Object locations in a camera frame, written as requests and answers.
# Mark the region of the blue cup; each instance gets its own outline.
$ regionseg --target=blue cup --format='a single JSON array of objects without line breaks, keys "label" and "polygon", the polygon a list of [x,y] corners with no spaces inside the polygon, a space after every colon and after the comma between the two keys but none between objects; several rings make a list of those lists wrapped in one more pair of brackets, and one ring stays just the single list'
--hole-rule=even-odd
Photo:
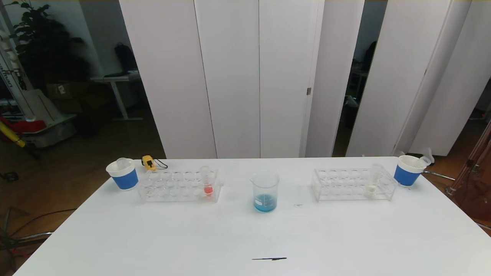
[{"label": "blue cup", "polygon": [[402,155],[397,162],[394,179],[403,186],[411,186],[425,169],[426,165],[423,165],[419,158]]},{"label": "blue cup", "polygon": [[106,167],[106,171],[123,191],[133,189],[138,183],[135,165],[131,159],[119,158]]}]

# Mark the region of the test tube rack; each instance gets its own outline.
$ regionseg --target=test tube rack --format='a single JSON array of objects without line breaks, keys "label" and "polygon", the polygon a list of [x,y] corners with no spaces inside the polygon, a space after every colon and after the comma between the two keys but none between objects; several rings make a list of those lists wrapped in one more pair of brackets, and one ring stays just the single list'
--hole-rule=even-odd
[{"label": "test tube rack", "polygon": [[312,191],[319,201],[391,200],[397,181],[381,165],[356,169],[315,169]]},{"label": "test tube rack", "polygon": [[196,171],[149,171],[136,186],[143,202],[216,203],[222,187],[218,170],[207,176]]}]

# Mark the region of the wooden floor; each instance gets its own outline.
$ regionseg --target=wooden floor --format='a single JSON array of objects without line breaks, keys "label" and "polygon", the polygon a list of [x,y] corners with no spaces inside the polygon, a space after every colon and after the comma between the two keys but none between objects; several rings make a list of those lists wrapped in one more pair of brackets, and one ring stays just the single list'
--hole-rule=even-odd
[{"label": "wooden floor", "polygon": [[[9,206],[30,212],[29,216],[11,217],[9,232],[12,233],[38,215],[80,206],[108,179],[106,165],[119,157],[139,159],[142,155],[150,154],[154,158],[164,158],[151,114],[144,112],[138,115],[143,115],[145,119],[112,121],[95,137],[73,137],[52,148],[37,151],[41,156],[40,161],[33,160],[11,143],[0,143],[0,171],[16,171],[20,177],[16,182],[0,182],[0,221],[3,221],[3,214]],[[480,122],[467,124],[450,154],[447,157],[436,157],[436,163],[430,170],[455,178],[484,127]],[[451,184],[451,181],[442,178],[431,175],[426,177],[441,190]],[[46,216],[16,236],[56,230],[69,215],[70,212]],[[31,253],[36,247],[19,250]],[[18,257],[16,260],[20,265],[25,258]]]}]

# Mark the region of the beaker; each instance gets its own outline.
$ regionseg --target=beaker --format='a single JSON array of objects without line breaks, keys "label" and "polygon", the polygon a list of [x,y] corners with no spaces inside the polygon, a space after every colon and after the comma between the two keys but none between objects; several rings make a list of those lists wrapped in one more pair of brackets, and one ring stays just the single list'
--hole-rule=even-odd
[{"label": "beaker", "polygon": [[276,208],[279,177],[275,172],[263,170],[255,173],[250,181],[254,195],[254,207],[260,212],[270,212]]}]

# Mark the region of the red object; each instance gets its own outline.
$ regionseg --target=red object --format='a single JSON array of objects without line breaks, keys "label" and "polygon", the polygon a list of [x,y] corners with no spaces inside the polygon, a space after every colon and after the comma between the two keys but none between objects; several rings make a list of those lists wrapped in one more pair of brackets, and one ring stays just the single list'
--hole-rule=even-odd
[{"label": "red object", "polygon": [[205,194],[206,195],[212,195],[212,193],[213,193],[213,187],[205,186]]},{"label": "red object", "polygon": [[9,129],[17,133],[25,132],[37,132],[46,128],[46,124],[42,120],[37,120],[33,122],[18,121],[15,123],[10,123],[7,119],[0,117],[0,120],[7,125]]},{"label": "red object", "polygon": [[12,253],[14,253],[14,254],[15,254],[15,253],[22,254],[22,256],[24,256],[24,258],[26,258],[26,259],[30,257],[30,255],[29,255],[29,254],[24,253],[24,252],[22,252],[22,251],[18,251],[18,250],[17,250],[17,248],[11,249],[11,250],[10,250],[10,252],[12,252]]}]

